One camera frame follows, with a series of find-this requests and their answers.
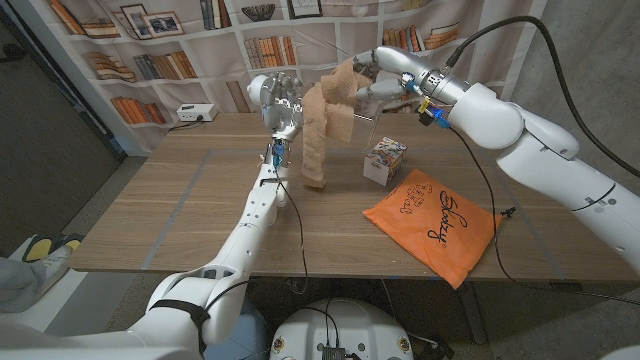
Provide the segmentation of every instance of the black strap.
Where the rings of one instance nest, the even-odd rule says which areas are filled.
[[[200,355],[202,355],[204,353],[204,350],[207,348],[207,344],[205,344],[204,340],[202,339],[202,325],[205,321],[211,319],[211,315],[209,315],[207,310],[205,310],[205,308],[203,308],[202,306],[198,306],[182,300],[158,300],[155,304],[153,304],[151,309],[159,307],[168,307],[189,313],[189,316],[191,316],[191,321],[193,321],[193,323],[198,328],[198,343],[200,346]]]
[[[500,215],[506,216],[507,219],[511,219],[511,214],[513,214],[514,212],[516,212],[516,207],[515,206],[510,208],[510,209],[507,209],[507,210],[501,212]]]

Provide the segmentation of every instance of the power strip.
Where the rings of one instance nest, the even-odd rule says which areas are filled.
[[[178,111],[181,121],[196,121],[202,115],[202,121],[213,121],[218,110],[213,104],[182,104]]]

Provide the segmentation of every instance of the tabletop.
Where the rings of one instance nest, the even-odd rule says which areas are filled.
[[[302,185],[302,135],[291,146],[288,190],[304,227],[310,276],[434,279],[362,214],[417,168],[491,211],[487,185],[460,140],[414,115],[384,114],[383,137],[408,146],[405,162],[384,187],[362,175],[370,148],[328,140],[322,190]],[[80,271],[180,272],[215,257],[240,219],[270,138],[259,115],[219,114],[211,123],[170,132],[74,252]],[[560,204],[508,178],[496,152],[472,145],[495,193],[496,209],[517,207],[498,229],[500,256],[519,280],[633,280],[638,276]],[[252,275],[303,276],[298,220],[278,210]],[[493,242],[469,280],[506,279]]]

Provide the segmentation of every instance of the picture frame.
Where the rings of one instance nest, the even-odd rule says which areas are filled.
[[[287,0],[291,20],[322,16],[320,0]]]
[[[154,38],[184,34],[184,29],[174,11],[166,11],[142,16]]]
[[[147,25],[142,18],[144,15],[147,15],[144,5],[136,4],[121,6],[120,10],[122,10],[122,13],[125,15],[138,39],[147,40],[153,38],[151,31],[149,31],[149,28],[147,28]]]
[[[113,14],[113,17],[116,18],[116,20],[118,20],[120,25],[127,31],[129,36],[131,36],[132,38],[137,38],[138,37],[138,35],[135,33],[135,31],[133,31],[133,28],[131,27],[131,24],[129,23],[129,19],[127,19],[127,16],[123,12],[115,12],[115,13],[112,13],[112,14]]]

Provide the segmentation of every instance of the bookshelf backdrop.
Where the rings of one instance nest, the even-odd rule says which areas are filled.
[[[352,55],[398,46],[442,65],[478,29],[540,16],[546,0],[29,0],[114,117],[152,151],[183,103],[257,111],[246,87],[284,71],[310,87]],[[534,34],[514,24],[469,46],[454,72],[504,99]],[[379,79],[395,77],[381,72]],[[410,109],[408,100],[390,111]]]

